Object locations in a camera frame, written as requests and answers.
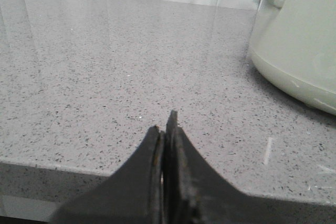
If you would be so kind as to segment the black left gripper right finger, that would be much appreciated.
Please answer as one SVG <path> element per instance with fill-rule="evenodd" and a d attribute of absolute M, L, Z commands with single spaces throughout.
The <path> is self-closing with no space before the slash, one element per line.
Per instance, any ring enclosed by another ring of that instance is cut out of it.
<path fill-rule="evenodd" d="M 203 159 L 171 111 L 163 156 L 167 223 L 335 223 L 335 206 L 252 196 Z"/>

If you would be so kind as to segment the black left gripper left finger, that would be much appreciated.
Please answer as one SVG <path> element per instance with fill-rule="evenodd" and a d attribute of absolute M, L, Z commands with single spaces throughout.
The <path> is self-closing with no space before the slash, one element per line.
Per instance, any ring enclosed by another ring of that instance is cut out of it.
<path fill-rule="evenodd" d="M 163 146 L 164 133 L 150 127 L 114 174 L 61 205 L 50 223 L 162 223 Z"/>

